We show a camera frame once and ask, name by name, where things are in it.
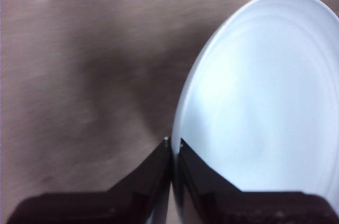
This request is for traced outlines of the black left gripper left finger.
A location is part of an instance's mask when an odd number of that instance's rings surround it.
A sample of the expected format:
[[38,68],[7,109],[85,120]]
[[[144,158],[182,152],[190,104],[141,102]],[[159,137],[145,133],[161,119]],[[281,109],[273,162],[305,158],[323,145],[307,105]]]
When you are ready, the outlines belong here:
[[107,191],[45,193],[23,200],[9,223],[165,223],[170,138]]

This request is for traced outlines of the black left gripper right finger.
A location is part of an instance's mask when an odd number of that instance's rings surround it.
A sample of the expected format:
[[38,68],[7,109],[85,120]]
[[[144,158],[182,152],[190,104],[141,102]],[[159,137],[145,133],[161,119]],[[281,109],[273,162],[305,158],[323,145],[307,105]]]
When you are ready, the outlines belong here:
[[241,191],[184,140],[177,156],[176,195],[183,223],[338,223],[321,196]]

